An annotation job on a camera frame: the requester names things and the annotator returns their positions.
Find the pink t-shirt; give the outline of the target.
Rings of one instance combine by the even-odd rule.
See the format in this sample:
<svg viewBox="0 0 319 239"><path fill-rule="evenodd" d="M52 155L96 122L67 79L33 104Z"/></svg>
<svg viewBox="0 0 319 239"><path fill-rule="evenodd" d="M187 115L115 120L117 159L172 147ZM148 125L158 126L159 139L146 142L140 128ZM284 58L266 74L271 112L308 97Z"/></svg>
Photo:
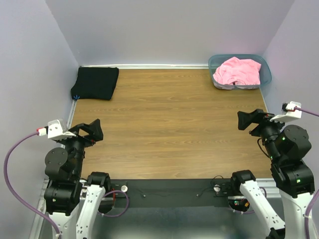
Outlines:
<svg viewBox="0 0 319 239"><path fill-rule="evenodd" d="M223 62L213 74L222 85L259 85L261 64L252 59L232 57Z"/></svg>

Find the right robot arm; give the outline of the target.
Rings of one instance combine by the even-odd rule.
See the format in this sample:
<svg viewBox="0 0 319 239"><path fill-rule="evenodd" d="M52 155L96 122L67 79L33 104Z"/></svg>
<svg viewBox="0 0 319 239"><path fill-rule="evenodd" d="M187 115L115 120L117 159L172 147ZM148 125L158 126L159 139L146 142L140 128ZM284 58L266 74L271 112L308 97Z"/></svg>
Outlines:
<svg viewBox="0 0 319 239"><path fill-rule="evenodd" d="M303 158L312 145L307 131L290 123L299 120L302 111L297 105L289 103L283 113L277 116L262 109L251 113L237 113L239 130L245 130L252 123L256 124L250 135L259 137L267 151L272 177L284 207L285 218L282 220L261 193L251 171L243 170L232 174L230 183L233 190L248 200L267 239L311 237L309 219L319 194L315 191L314 175Z"/></svg>

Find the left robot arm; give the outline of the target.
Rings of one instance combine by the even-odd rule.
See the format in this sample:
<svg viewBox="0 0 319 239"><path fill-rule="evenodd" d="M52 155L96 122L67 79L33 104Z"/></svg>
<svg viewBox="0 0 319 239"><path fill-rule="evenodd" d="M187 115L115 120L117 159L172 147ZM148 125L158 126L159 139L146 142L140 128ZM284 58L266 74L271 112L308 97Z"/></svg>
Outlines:
<svg viewBox="0 0 319 239"><path fill-rule="evenodd" d="M57 224L60 239L89 239L100 202L111 190L108 173L93 172L85 184L81 172L85 148L103 140L99 119L67 128L61 120L46 127L48 139L62 144L45 157L45 174L50 182L44 199L49 218Z"/></svg>

